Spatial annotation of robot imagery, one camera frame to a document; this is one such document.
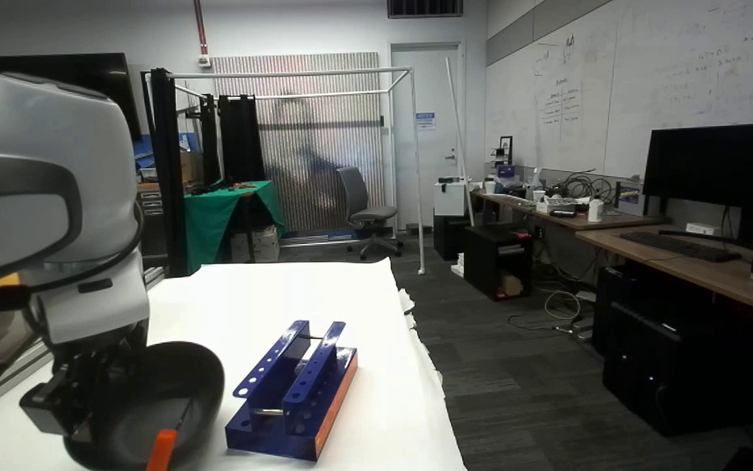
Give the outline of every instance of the desk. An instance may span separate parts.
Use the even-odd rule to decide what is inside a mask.
[[[224,398],[203,471],[462,471],[445,409],[445,393],[425,347],[408,326],[388,261],[375,263],[205,263],[149,291],[149,342],[190,339],[211,347],[224,365]],[[357,373],[318,462],[259,452],[228,452],[224,423],[242,401],[232,389],[292,320],[324,333],[347,321],[339,342],[357,347]],[[0,469],[79,471],[63,439],[38,435],[17,398],[50,377],[38,368],[0,398]]]
[[[578,239],[609,254],[666,271],[677,280],[693,283],[698,287],[705,287],[710,292],[719,292],[723,297],[740,301],[753,309],[749,250],[741,250],[741,258],[731,258],[731,261],[702,261],[702,258],[693,258],[693,256],[683,256],[675,250],[662,250],[654,245],[639,245],[639,242],[620,239],[620,232],[626,232],[626,229],[629,227],[587,229],[587,232],[578,232]]]
[[[272,180],[249,180],[232,189],[217,189],[205,194],[185,194],[185,232],[187,232],[187,266],[217,261],[222,239],[228,235],[228,224],[232,219],[241,199],[256,195],[277,229],[284,229],[283,207],[277,201]]]
[[[637,218],[637,215],[624,215],[624,212],[613,212],[613,210],[607,210],[600,222],[587,222],[585,212],[578,212],[575,218],[551,218],[551,215],[536,212],[532,201],[517,199],[517,195],[506,195],[506,194],[475,194],[475,195],[484,199],[484,203],[493,201],[500,207],[523,212],[523,215],[536,218],[540,222],[562,224],[566,229],[603,229],[603,227],[629,227],[629,224],[663,222],[663,218]]]

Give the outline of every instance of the white table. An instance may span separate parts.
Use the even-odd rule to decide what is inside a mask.
[[[209,263],[162,280],[152,292],[149,342],[192,339],[224,365],[224,401],[211,439],[187,469],[464,469],[425,347],[408,326],[388,261],[375,263]],[[357,347],[357,373],[318,462],[230,452],[224,423],[242,401],[242,373],[290,326],[307,320],[320,335],[347,321],[339,342]],[[17,398],[50,377],[38,368],[0,398],[0,469],[73,471],[59,437],[38,435]]]

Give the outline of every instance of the computer monitor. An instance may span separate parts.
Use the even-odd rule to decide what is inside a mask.
[[[654,131],[643,194],[740,207],[740,242],[749,242],[753,122]]]
[[[134,85],[122,53],[7,54],[0,58],[0,74],[29,74],[106,93],[122,110],[130,138],[140,138]]]

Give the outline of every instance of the person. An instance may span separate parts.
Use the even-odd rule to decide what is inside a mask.
[[[290,232],[331,232],[345,227],[345,191],[336,165],[313,146],[313,112],[305,100],[272,104],[270,178],[283,201]]]

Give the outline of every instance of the floor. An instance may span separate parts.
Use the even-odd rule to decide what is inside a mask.
[[[416,242],[391,258],[391,271],[416,301],[417,335],[445,377],[470,471],[707,471],[749,445],[747,428],[662,437],[616,402],[591,342],[556,330],[570,320],[558,307],[570,304],[549,304],[562,297],[551,274],[536,271],[531,295],[492,301],[451,274],[429,239],[424,245],[424,274]],[[283,250],[283,261],[305,258],[357,261],[345,245]]]

